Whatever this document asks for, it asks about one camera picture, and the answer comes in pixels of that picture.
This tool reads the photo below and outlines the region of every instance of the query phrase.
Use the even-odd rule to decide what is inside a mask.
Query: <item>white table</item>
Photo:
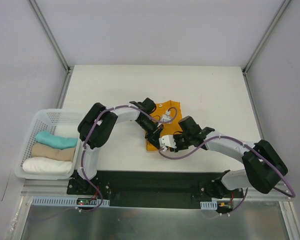
[[[260,140],[239,67],[76,65],[63,108],[87,112],[97,102],[118,106],[142,102],[146,97],[156,103],[181,102],[182,116],[192,116],[201,128],[212,127],[245,141]],[[147,152],[144,136],[135,122],[117,124],[100,151],[97,169],[223,172],[243,168],[232,158],[201,149],[185,159],[168,160],[157,152]]]

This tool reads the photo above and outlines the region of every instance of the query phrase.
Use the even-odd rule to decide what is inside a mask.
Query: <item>laundry basket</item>
[[[23,142],[18,163],[14,170],[15,175],[19,178],[40,180],[58,180],[69,178],[74,172],[80,147],[80,139],[77,128],[84,116],[85,115],[83,112],[66,109],[44,109],[38,111],[32,119],[30,128]],[[24,161],[32,157],[31,150],[33,145],[37,143],[35,139],[37,133],[45,130],[56,136],[78,138],[71,170],[65,175],[30,174],[25,172],[22,168]]]

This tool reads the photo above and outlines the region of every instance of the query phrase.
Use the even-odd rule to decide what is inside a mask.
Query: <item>gray floor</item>
[[[214,211],[157,208],[100,208],[90,213],[32,206],[23,240],[284,240],[289,239],[277,202],[244,202],[230,217]]]

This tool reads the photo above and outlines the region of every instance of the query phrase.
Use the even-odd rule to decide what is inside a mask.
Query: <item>robotic arm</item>
[[[93,105],[78,126],[80,139],[89,146],[86,149],[82,166],[88,179],[92,179],[97,174],[100,148],[107,142],[114,125],[125,121],[136,121],[145,130],[145,139],[159,152],[160,149],[178,152],[188,149],[190,146],[200,146],[204,150],[216,151],[243,163],[245,169],[227,170],[205,188],[205,192],[214,198],[221,199],[229,190],[251,186],[259,192],[267,194],[281,179],[276,171],[279,171],[282,176],[288,173],[287,167],[269,142],[265,140],[260,140],[258,143],[245,142],[243,146],[240,141],[235,142],[233,138],[226,137],[213,128],[201,129],[190,116],[186,116],[178,122],[182,132],[160,137],[164,125],[149,118],[149,114],[155,110],[156,104],[149,98],[143,102],[132,101],[128,105],[108,110],[101,103]],[[267,159],[276,169],[274,170],[264,161],[260,161],[253,150]],[[78,174],[83,179],[85,178],[82,168],[78,169]]]

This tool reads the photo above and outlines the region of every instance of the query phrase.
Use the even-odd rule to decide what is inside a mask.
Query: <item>orange cloth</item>
[[[178,112],[176,115],[176,118],[171,123],[164,123],[163,124],[163,130],[160,134],[160,136],[164,135],[173,135],[177,131],[181,131],[181,127],[179,126],[178,122],[182,119],[182,113],[180,108],[180,102],[176,101],[166,101],[164,103],[156,103],[156,110],[151,114],[151,116],[157,120],[159,120],[159,117],[161,118],[163,114],[166,113],[166,111],[170,107],[175,107]],[[170,117],[174,117],[176,114],[174,109],[170,110]],[[153,146],[150,142],[146,141],[146,150],[147,151],[157,151],[155,146]]]

